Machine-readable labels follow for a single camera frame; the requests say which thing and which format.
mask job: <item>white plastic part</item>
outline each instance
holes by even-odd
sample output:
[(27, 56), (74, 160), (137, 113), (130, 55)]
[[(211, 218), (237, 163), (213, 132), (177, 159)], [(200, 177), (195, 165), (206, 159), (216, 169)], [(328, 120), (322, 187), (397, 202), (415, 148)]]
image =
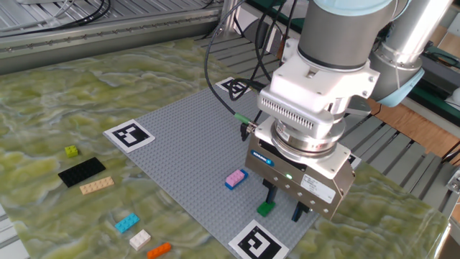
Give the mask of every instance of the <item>white plastic part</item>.
[(342, 16), (361, 16), (384, 9), (392, 0), (314, 0), (323, 10)]
[(380, 73), (367, 61), (355, 71), (335, 71), (309, 63), (297, 51), (298, 41), (288, 40), (283, 60), (285, 64), (273, 73), (270, 91), (314, 113), (335, 99), (361, 96), (368, 98)]
[(285, 64), (273, 73), (270, 86), (260, 92), (257, 106), (316, 139), (331, 130), (334, 116), (330, 109), (337, 100), (348, 104), (346, 100), (353, 96), (367, 99), (380, 76), (370, 68), (370, 61), (347, 71), (316, 65), (300, 55), (294, 39), (286, 42), (282, 61)]
[(145, 231), (142, 230), (137, 235), (135, 235), (132, 239), (129, 240), (129, 244), (136, 250), (139, 251), (142, 247), (144, 247), (151, 239), (150, 235)]

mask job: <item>lego brick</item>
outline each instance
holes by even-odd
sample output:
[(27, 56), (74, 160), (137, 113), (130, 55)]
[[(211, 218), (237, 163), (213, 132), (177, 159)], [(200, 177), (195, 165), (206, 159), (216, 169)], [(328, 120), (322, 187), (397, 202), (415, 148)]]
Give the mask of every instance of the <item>lego brick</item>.
[(112, 179), (112, 177), (109, 176), (101, 180), (85, 184), (84, 186), (80, 186), (80, 190), (83, 195), (86, 195), (86, 194), (93, 193), (95, 191), (99, 191), (103, 188), (113, 186), (114, 184), (115, 184), (114, 180)]
[[(254, 118), (259, 111), (253, 91), (243, 95), (236, 105), (229, 101), (229, 93), (217, 86), (215, 89), (236, 112)], [(262, 113), (260, 122), (266, 118)], [(318, 218), (317, 213), (310, 212), (293, 222), (297, 201), (284, 191), (277, 192), (276, 207), (267, 217), (257, 213), (268, 189), (262, 185), (262, 177), (244, 167), (249, 141), (241, 140), (241, 122), (210, 90), (199, 91), (136, 121), (156, 139), (124, 154), (237, 258), (240, 257), (229, 242), (253, 219), (293, 249)], [(223, 182), (240, 168), (249, 177), (229, 191)]]
[(131, 213), (128, 217), (124, 218), (120, 222), (116, 223), (115, 228), (120, 231), (120, 233), (125, 233), (129, 228), (134, 226), (139, 222), (139, 217), (136, 214)]
[(72, 187), (104, 170), (106, 170), (106, 167), (97, 158), (91, 158), (66, 171), (58, 173), (58, 175), (67, 187)]
[(78, 155), (77, 147), (74, 145), (65, 147), (65, 154), (67, 154), (68, 158), (73, 158), (74, 156), (77, 156)]
[(137, 235), (133, 236), (132, 239), (129, 240), (129, 244), (136, 250), (139, 251), (142, 247), (147, 244), (150, 239), (150, 235), (145, 231), (142, 230), (141, 232), (137, 233)]
[(260, 204), (259, 208), (257, 208), (257, 213), (259, 213), (262, 217), (266, 217), (272, 211), (275, 205), (275, 202), (268, 204), (264, 201), (262, 204)]
[(171, 251), (171, 244), (170, 243), (165, 243), (154, 250), (151, 250), (147, 253), (147, 258), (148, 259), (155, 259), (161, 255), (164, 255), (165, 253)]
[(246, 179), (248, 174), (243, 169), (234, 171), (230, 176), (225, 180), (225, 186), (230, 190), (233, 190), (240, 183)]

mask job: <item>gray cylinder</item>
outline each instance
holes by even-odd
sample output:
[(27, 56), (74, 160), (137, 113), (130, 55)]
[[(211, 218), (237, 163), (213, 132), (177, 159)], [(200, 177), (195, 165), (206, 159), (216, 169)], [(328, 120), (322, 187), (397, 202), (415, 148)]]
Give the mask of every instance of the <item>gray cylinder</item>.
[(452, 0), (411, 1), (392, 25), (385, 42), (369, 57), (371, 68), (380, 72), (372, 99), (380, 101), (394, 93), (420, 70), (419, 56), (451, 3)]
[(453, 0), (413, 0), (392, 25), (382, 52), (398, 64), (411, 65), (439, 25)]
[(310, 1), (300, 36), (300, 54), (329, 68), (360, 68), (369, 57), (377, 33), (392, 19), (395, 7), (393, 1), (373, 14), (346, 17)]

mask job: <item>marble surface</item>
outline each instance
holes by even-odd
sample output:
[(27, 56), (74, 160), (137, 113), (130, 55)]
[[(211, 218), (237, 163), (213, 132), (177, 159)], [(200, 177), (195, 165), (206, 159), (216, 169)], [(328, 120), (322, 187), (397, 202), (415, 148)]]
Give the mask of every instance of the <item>marble surface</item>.
[[(206, 87), (204, 50), (192, 40), (126, 50), (0, 77), (0, 204), (31, 258), (232, 258), (102, 132)], [(210, 60), (212, 81), (233, 73)], [(67, 158), (64, 147), (79, 156)], [(83, 196), (58, 173), (96, 156), (115, 185)], [(331, 222), (319, 219), (289, 258), (433, 258), (447, 218), (370, 166)], [(132, 212), (141, 219), (120, 234)], [(139, 252), (129, 239), (146, 230)]]

